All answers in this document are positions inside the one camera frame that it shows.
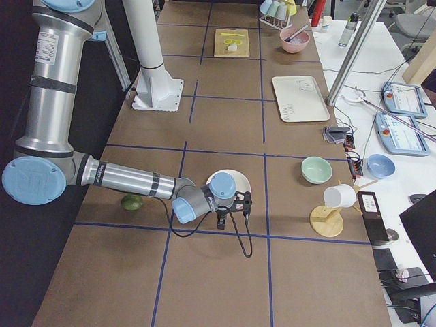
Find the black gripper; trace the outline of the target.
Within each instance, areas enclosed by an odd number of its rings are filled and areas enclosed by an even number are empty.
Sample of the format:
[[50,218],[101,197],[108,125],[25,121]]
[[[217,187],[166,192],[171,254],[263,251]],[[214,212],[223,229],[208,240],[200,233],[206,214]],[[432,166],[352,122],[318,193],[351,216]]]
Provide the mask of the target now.
[[217,215],[217,228],[225,229],[227,213],[242,212],[243,215],[250,215],[251,205],[252,205],[251,192],[246,191],[244,193],[241,193],[237,191],[235,193],[235,198],[233,200],[233,203],[230,207],[219,206],[217,211],[219,213]]

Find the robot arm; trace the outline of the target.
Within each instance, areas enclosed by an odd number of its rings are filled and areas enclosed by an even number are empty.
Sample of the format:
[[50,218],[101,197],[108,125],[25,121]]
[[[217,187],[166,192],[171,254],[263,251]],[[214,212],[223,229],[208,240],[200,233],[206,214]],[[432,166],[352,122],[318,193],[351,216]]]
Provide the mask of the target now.
[[103,40],[124,89],[131,83],[103,1],[35,1],[39,26],[35,66],[30,79],[27,126],[15,143],[2,184],[15,201],[44,205],[68,185],[95,185],[125,193],[169,199],[182,224],[201,221],[210,212],[226,216],[251,213],[251,194],[240,192],[234,178],[216,173],[205,186],[94,159],[69,143],[84,43]]

